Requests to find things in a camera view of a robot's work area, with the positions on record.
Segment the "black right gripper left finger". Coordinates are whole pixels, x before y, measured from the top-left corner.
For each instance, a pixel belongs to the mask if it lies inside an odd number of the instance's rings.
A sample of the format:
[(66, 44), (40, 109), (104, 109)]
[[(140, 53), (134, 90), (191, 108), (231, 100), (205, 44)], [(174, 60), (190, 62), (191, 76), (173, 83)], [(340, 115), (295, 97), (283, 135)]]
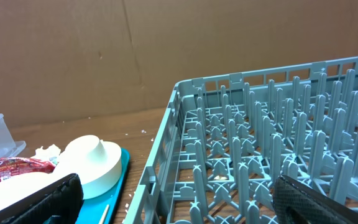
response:
[(0, 208), (0, 223), (75, 223), (83, 196), (78, 174), (68, 174)]

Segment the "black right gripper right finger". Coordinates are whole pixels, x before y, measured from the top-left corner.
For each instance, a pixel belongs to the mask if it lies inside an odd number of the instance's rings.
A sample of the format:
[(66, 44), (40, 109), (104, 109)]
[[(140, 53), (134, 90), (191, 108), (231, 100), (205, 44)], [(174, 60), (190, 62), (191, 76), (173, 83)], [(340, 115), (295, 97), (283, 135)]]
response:
[(279, 224), (358, 224), (358, 213), (287, 175), (274, 184), (272, 206)]

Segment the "large pink plate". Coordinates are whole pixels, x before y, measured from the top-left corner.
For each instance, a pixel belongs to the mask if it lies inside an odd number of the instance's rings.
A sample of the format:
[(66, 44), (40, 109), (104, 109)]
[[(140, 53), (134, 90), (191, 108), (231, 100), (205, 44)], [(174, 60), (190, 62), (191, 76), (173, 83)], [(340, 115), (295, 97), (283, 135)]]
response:
[(44, 172), (29, 172), (0, 182), (0, 210), (30, 196), (60, 178)]

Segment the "grey dishwasher rack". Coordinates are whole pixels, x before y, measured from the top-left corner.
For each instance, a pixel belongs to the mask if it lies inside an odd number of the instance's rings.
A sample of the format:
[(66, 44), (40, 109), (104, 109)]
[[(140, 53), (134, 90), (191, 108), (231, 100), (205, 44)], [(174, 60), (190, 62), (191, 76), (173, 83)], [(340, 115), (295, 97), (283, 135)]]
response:
[(358, 214), (358, 57), (178, 82), (126, 223), (277, 223), (290, 176)]

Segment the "teal plastic tray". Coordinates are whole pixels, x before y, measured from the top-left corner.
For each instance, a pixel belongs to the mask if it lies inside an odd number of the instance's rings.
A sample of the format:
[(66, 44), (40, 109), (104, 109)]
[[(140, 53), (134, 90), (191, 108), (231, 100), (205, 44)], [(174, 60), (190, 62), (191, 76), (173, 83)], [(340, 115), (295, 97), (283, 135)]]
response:
[(118, 182), (113, 188), (109, 189), (106, 193), (100, 195), (99, 197), (87, 200), (84, 199), (83, 206), (75, 223), (98, 223), (107, 204), (109, 204), (109, 211), (104, 223), (112, 223), (117, 209), (117, 202), (120, 199), (122, 188), (126, 179), (130, 158), (129, 153), (125, 149), (122, 149), (121, 152), (122, 174)]

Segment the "wooden chopstick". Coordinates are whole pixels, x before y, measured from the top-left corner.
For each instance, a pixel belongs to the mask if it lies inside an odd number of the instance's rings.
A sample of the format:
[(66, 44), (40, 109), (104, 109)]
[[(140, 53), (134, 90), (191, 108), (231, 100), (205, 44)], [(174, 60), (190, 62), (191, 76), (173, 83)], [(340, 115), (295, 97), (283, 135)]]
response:
[(106, 207), (105, 207), (105, 209), (104, 209), (104, 212), (103, 212), (103, 214), (101, 215), (101, 218), (100, 218), (98, 224), (104, 224), (105, 219), (106, 219), (106, 216), (107, 216), (107, 214), (108, 214), (108, 211), (109, 211), (109, 204), (106, 205)]

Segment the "crumpled white tissue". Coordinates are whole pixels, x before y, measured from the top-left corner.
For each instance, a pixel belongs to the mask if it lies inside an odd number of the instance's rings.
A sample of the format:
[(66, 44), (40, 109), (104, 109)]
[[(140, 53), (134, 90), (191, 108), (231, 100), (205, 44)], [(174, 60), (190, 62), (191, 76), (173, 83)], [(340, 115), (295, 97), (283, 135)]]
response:
[(56, 145), (52, 144), (48, 148), (44, 149), (42, 146), (35, 150), (35, 155), (32, 156), (34, 159), (40, 159), (43, 161), (50, 161), (52, 163), (58, 163), (58, 157), (61, 154), (61, 149)]

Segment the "pale green bowl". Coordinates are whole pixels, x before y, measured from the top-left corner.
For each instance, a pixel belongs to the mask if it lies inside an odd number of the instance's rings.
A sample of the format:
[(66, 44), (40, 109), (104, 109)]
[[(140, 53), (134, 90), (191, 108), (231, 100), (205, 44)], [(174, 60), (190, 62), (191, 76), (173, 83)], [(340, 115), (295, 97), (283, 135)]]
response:
[(121, 176), (121, 148), (113, 142), (101, 142), (105, 150), (103, 158), (91, 161), (64, 151), (53, 171), (57, 176), (78, 174), (85, 200), (106, 193)]

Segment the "white paper cup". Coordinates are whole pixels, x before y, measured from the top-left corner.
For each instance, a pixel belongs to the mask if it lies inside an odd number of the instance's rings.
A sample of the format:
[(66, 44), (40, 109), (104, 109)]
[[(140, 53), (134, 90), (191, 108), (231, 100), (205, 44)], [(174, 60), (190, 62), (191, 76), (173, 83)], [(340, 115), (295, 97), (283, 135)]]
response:
[(103, 144), (95, 135), (81, 136), (72, 140), (65, 148), (65, 152), (91, 161), (97, 161), (105, 155)]

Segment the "red snack wrapper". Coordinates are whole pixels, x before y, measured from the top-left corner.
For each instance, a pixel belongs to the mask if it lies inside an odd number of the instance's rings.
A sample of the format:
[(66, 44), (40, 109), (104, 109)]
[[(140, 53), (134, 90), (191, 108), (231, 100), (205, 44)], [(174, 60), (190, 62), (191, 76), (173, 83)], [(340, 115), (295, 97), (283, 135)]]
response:
[(0, 182), (13, 176), (30, 172), (51, 173), (55, 164), (34, 158), (2, 157), (0, 158)]

